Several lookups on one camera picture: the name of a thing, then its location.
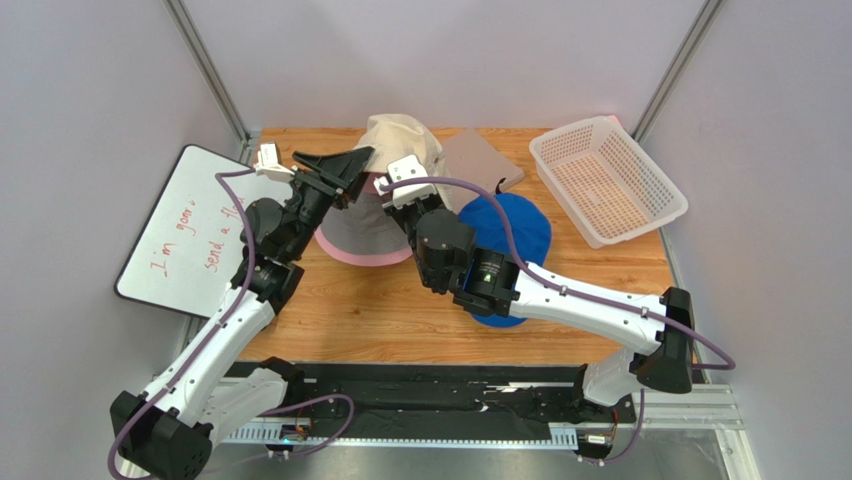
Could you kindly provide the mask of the beige bucket hat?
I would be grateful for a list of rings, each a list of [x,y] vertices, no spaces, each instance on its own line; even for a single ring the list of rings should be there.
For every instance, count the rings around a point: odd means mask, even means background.
[[[384,175],[390,163],[415,155],[430,176],[449,177],[443,148],[433,133],[407,114],[375,114],[367,121],[366,132],[353,150],[373,149],[365,171]]]

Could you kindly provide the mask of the blue hat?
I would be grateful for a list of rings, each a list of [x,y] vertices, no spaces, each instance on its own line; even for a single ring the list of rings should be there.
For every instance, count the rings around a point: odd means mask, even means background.
[[[520,258],[542,265],[553,238],[547,217],[534,203],[520,195],[501,193],[495,198],[509,220]],[[494,250],[513,260],[503,222],[487,199],[477,197],[460,210],[458,217],[462,223],[474,229],[478,247]]]

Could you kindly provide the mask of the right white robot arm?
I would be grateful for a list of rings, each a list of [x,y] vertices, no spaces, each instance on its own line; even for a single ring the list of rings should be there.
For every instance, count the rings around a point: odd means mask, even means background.
[[[436,196],[402,207],[386,203],[383,210],[406,234],[423,286],[450,294],[465,311],[549,320],[620,343],[605,360],[581,366],[573,408],[611,407],[643,388],[691,392],[692,340],[683,331],[692,324],[686,291],[631,296],[479,247],[473,228]]]

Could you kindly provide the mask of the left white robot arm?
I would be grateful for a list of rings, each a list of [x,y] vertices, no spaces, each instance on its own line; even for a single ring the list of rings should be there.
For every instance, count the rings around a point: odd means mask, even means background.
[[[373,153],[370,147],[326,156],[295,153],[293,169],[260,159],[253,173],[285,184],[289,198],[229,193],[241,232],[215,238],[213,259],[238,244],[241,261],[230,269],[215,312],[190,345],[140,393],[124,392],[114,400],[110,460],[132,462],[149,479],[193,479],[224,439],[285,403],[303,375],[278,358],[262,362],[225,391],[218,384],[292,297],[303,276],[298,266],[303,251],[330,209],[357,200]]]

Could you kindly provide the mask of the grey flat board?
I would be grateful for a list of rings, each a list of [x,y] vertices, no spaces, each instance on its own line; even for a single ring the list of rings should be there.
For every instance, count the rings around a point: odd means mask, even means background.
[[[491,193],[507,191],[526,177],[520,167],[475,129],[464,129],[441,145],[452,178],[471,182]]]

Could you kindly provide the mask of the white whiteboard with red writing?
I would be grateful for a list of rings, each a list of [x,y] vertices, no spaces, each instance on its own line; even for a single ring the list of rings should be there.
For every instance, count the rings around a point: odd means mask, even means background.
[[[243,250],[242,221],[215,176],[245,169],[185,146],[119,274],[117,295],[195,317],[214,314]]]

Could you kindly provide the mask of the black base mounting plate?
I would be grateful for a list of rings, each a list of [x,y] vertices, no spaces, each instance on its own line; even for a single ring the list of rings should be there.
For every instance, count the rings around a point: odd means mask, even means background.
[[[285,405],[337,393],[355,404],[346,439],[510,440],[549,438],[549,426],[635,425],[635,398],[585,420],[571,413],[575,366],[302,363]]]

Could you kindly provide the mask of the white plastic basket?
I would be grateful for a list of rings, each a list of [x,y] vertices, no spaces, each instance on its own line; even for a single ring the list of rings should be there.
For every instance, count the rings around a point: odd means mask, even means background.
[[[593,249],[657,230],[689,208],[613,116],[548,131],[530,142],[529,151],[539,178]]]

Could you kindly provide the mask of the left corner aluminium post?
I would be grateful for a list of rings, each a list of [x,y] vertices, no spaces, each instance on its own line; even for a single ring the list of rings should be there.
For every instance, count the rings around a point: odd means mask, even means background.
[[[224,115],[226,123],[229,125],[238,143],[242,146],[247,145],[251,140],[251,133],[246,127],[236,103],[228,92],[187,5],[182,0],[164,0],[163,4],[183,38],[214,100]]]

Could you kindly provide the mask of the corner aluminium post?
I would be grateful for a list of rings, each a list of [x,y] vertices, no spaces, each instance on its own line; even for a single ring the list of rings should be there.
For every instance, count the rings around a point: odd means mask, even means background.
[[[632,131],[632,138],[638,143],[643,143],[648,138],[665,104],[674,93],[678,82],[725,4],[725,0],[705,0],[702,2],[701,8]]]
[[[164,0],[163,4],[183,38],[214,100],[224,115],[226,123],[229,125],[238,143],[242,146],[247,145],[251,140],[251,133],[246,127],[236,103],[228,92],[187,5],[182,0]]]

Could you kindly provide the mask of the aluminium frame rail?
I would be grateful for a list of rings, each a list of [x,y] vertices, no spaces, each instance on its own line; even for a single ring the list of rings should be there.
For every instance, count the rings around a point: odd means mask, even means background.
[[[433,410],[369,404],[373,387],[344,383],[320,402],[255,418],[222,442],[289,452],[320,445],[557,450],[605,465],[625,454],[644,432],[714,430],[726,435],[744,427],[731,390],[722,385],[698,385],[685,396],[634,393],[578,423],[569,420],[568,384],[487,386],[463,407],[461,394],[473,392],[475,384],[443,388],[429,383],[424,389],[439,403]]]

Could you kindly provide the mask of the right corner aluminium post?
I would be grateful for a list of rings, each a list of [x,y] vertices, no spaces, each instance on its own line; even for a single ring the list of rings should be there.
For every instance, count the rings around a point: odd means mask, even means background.
[[[648,138],[665,104],[674,93],[678,82],[725,4],[725,0],[705,0],[702,2],[701,8],[632,131],[632,138],[638,143],[643,143]]]

